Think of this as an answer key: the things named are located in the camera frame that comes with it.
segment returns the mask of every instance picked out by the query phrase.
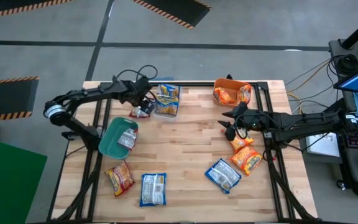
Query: food package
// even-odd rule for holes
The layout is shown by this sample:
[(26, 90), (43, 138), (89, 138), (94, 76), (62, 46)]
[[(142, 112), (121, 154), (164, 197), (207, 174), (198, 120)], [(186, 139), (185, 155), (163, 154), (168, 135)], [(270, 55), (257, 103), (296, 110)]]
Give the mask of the food package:
[(128, 128), (123, 132), (121, 137), (118, 139), (117, 144), (120, 144), (130, 151), (135, 147), (136, 133), (133, 129)]
[(140, 206), (166, 205), (165, 179), (166, 173), (143, 174)]
[(259, 165), (262, 160), (262, 155), (255, 151), (253, 147), (246, 146), (232, 156), (230, 160), (233, 161), (235, 165), (240, 167), (240, 169), (248, 176), (252, 170)]
[(205, 172), (212, 182), (218, 185), (225, 194), (230, 193), (230, 190), (236, 186), (241, 175), (229, 166), (223, 159), (218, 160), (211, 168)]
[(131, 118), (148, 118), (150, 115), (148, 115), (147, 113), (143, 112), (140, 109), (140, 106), (134, 107), (131, 111), (131, 113), (129, 114), (129, 116)]
[(180, 87), (161, 84), (157, 87), (155, 112), (176, 116), (179, 109)]
[(249, 100), (251, 98), (251, 89), (251, 85), (246, 83), (246, 85), (244, 85), (237, 91), (237, 104), (241, 102), (245, 102), (247, 104), (249, 103)]
[(134, 178), (125, 161), (104, 173), (110, 180), (110, 183), (114, 188), (114, 196), (116, 197), (120, 196), (120, 194), (124, 193), (135, 184)]
[(215, 99), (219, 100), (222, 105), (235, 102), (235, 100), (229, 95), (229, 93), (221, 87), (217, 87), (214, 89), (214, 97)]

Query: yellow black striped tape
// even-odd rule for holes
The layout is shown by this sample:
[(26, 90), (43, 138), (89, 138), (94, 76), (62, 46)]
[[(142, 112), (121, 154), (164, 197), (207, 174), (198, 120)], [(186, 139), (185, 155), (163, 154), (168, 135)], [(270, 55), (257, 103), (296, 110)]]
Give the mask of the yellow black striped tape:
[(10, 78), (7, 80), (0, 80), (0, 83), (7, 83), (7, 82), (21, 82), (26, 80), (39, 80), (40, 77), (22, 77), (22, 78)]
[(173, 22), (176, 22), (177, 24), (179, 24), (181, 26), (186, 27), (187, 29), (194, 29), (194, 27), (192, 25), (190, 25), (189, 23), (187, 23), (187, 22), (185, 22), (185, 21), (183, 21), (183, 20), (181, 20), (181, 19), (179, 19), (179, 18), (177, 18), (177, 17), (175, 17), (175, 16), (173, 16), (173, 15), (171, 15), (171, 14), (169, 14), (169, 13), (167, 13), (167, 12), (165, 12), (165, 11), (163, 11), (163, 10), (161, 10), (161, 9), (151, 5), (151, 4), (149, 4), (149, 3), (147, 3), (147, 2), (144, 2), (142, 0), (134, 0), (134, 2), (137, 3), (137, 4), (140, 4), (141, 6), (146, 7), (147, 9), (150, 9), (153, 12), (156, 12), (156, 13), (160, 14), (161, 16), (163, 16), (163, 17), (165, 17), (167, 19), (172, 20)]
[(0, 114), (0, 120), (28, 118), (31, 115), (32, 115), (32, 111), (21, 111), (21, 112), (15, 112), (15, 113)]
[(208, 9), (212, 9), (212, 7), (211, 7), (211, 6), (209, 6), (209, 5), (205, 4), (205, 3), (202, 3), (202, 2), (200, 2), (200, 1), (198, 1), (198, 0), (193, 0), (193, 1), (195, 1), (195, 2), (198, 2), (198, 3), (202, 4), (203, 6), (207, 7)]
[(30, 11), (33, 9), (40, 9), (42, 7), (53, 6), (56, 4), (61, 4), (61, 3), (70, 2), (70, 1), (74, 1), (74, 0), (51, 0), (51, 1), (47, 1), (47, 2), (41, 2), (38, 4), (29, 5), (29, 6), (17, 7), (14, 9), (7, 9), (7, 10), (0, 11), (0, 16), (6, 16), (6, 15), (18, 13), (18, 12), (26, 12), (26, 11)]

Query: desk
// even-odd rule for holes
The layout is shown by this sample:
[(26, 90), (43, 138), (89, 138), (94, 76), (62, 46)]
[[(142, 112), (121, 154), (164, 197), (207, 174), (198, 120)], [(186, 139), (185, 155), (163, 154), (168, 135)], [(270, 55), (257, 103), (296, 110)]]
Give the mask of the desk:
[[(283, 81), (267, 81), (273, 110), (290, 113), (290, 105)], [(93, 88), (100, 82), (85, 82), (85, 88)], [(273, 202), (272, 185), (265, 161), (249, 177), (243, 172), (242, 179), (231, 193), (226, 195), (208, 180), (204, 173), (218, 159), (229, 161), (233, 151), (221, 132), (217, 120), (230, 121), (221, 113), (230, 111), (212, 101), (212, 87), (183, 87), (183, 95), (176, 123), (163, 123), (153, 117), (135, 119), (139, 135), (135, 149), (126, 159), (136, 184), (124, 195), (114, 198), (113, 189), (105, 175), (100, 175), (94, 209), (94, 222), (254, 222), (277, 221)], [(76, 118), (84, 124), (93, 122), (96, 103), (81, 105)], [(102, 104), (99, 124), (102, 123), (105, 103)], [(127, 117), (132, 107), (112, 101), (109, 119)], [(249, 108), (257, 108), (255, 91)], [(253, 147), (262, 153), (262, 134), (250, 132)], [(81, 141), (72, 141), (68, 153), (79, 147)], [(74, 199), (81, 185), (86, 150), (70, 155), (64, 163), (60, 185), (53, 208), (52, 218), (61, 215)], [(289, 186), (300, 203), (317, 217), (305, 165), (299, 151), (288, 148), (283, 151)], [(120, 161), (103, 156), (101, 172)], [(139, 207), (141, 175), (167, 173), (167, 206)], [(284, 214), (287, 213), (281, 192)], [(84, 209), (88, 211), (89, 195)]]

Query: clear plastic container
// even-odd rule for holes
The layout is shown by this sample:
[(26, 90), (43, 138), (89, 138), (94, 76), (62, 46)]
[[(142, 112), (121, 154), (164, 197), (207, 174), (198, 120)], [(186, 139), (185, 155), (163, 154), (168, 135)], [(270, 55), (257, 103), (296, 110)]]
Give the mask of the clear plastic container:
[(153, 116), (153, 118), (163, 121), (163, 122), (174, 123), (178, 119), (178, 116), (180, 115), (180, 102), (182, 99), (182, 94), (183, 94), (183, 88), (181, 86), (179, 86), (179, 102), (178, 102), (178, 111), (177, 111), (176, 115), (156, 113), (155, 109), (154, 109), (151, 114)]

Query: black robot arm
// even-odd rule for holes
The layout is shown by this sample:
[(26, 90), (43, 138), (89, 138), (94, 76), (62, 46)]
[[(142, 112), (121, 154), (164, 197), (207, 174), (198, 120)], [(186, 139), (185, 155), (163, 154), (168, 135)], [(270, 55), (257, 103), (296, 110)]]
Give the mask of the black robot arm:
[(46, 102), (44, 116), (57, 126), (66, 126), (78, 134), (88, 150), (98, 150), (100, 136), (95, 127), (85, 126), (73, 117), (73, 113), (83, 103), (115, 99), (121, 103), (129, 102), (132, 106), (150, 114), (154, 102), (146, 96), (152, 85), (149, 79), (141, 76), (136, 82), (122, 81), (113, 78), (112, 83), (102, 83), (96, 88), (72, 90), (66, 95), (55, 97)]
[(224, 116), (234, 118), (234, 123), (218, 121), (225, 128), (227, 140), (232, 141), (236, 136), (237, 128), (260, 131), (268, 139), (266, 153), (268, 168), (271, 177), (279, 184), (284, 194), (291, 201), (299, 216), (311, 223), (321, 223), (321, 220), (310, 215), (296, 199), (290, 188), (283, 181), (275, 168), (271, 150), (281, 150), (294, 139), (300, 139), (315, 134), (334, 132), (346, 134), (357, 131), (355, 117), (345, 109), (344, 100), (340, 99), (321, 113), (290, 115), (287, 113), (266, 112), (248, 109), (241, 103), (232, 111), (223, 113)]
[(346, 134), (357, 131), (355, 117), (339, 106), (342, 99), (321, 113), (290, 115), (287, 113), (250, 110), (241, 103), (232, 111), (223, 113), (234, 118), (234, 124), (220, 121), (227, 129), (228, 140), (234, 139), (236, 128), (260, 131), (272, 136), (274, 141), (284, 148), (294, 139), (324, 133)]

